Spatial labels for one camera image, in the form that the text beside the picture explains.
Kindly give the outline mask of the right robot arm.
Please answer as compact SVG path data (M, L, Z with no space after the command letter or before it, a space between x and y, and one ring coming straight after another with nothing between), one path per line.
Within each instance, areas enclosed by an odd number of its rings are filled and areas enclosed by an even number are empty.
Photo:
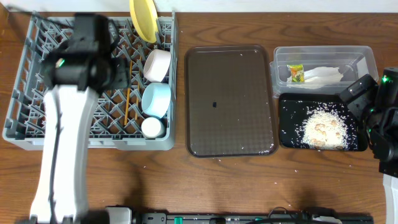
M397 223L397 68L386 67L381 82L366 74L339 98L358 120L368 146L379 160L386 195L386 223Z

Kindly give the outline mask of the yellow green snack wrapper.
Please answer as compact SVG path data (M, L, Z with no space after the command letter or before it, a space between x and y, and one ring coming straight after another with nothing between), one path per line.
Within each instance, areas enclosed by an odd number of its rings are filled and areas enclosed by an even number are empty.
M288 78L288 82L304 82L304 69L302 64L298 65L287 65L287 68L290 72L290 77Z

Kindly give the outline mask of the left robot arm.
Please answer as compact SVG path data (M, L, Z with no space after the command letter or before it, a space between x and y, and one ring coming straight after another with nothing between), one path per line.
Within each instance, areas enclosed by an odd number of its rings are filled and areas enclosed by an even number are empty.
M127 88L123 58L114 46L59 47L41 64L45 137L29 218L36 223L81 222L89 212L86 162L90 129L104 91Z

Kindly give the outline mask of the small white cup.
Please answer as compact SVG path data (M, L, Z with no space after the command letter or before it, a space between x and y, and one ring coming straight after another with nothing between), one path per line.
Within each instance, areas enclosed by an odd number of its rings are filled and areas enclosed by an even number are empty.
M161 138L165 134L165 126L159 119L149 117L142 122L141 131L145 138Z

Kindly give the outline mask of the white pink bowl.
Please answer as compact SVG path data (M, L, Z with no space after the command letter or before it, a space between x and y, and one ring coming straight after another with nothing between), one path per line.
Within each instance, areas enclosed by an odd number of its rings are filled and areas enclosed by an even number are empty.
M145 62L144 77L150 82L162 82L169 70L171 58L169 51L154 49Z

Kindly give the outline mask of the blue bowl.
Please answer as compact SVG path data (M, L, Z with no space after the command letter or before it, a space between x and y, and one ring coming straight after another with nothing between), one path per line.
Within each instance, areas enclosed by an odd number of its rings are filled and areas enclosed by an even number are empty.
M170 105L171 89L166 83L151 83L142 96L142 111L152 117L162 118Z

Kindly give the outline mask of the yellow plate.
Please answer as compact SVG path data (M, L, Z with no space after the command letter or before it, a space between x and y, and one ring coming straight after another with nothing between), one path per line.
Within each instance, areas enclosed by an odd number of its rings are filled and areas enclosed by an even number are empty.
M157 11L153 0L130 0L130 15L139 37L148 43L156 42Z

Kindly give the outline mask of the white paper napkin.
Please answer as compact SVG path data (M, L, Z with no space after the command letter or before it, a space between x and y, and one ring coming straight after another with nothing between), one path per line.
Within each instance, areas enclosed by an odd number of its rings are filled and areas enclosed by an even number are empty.
M343 74L338 69L338 67L317 67L305 71L304 82L323 84L339 82L343 78Z

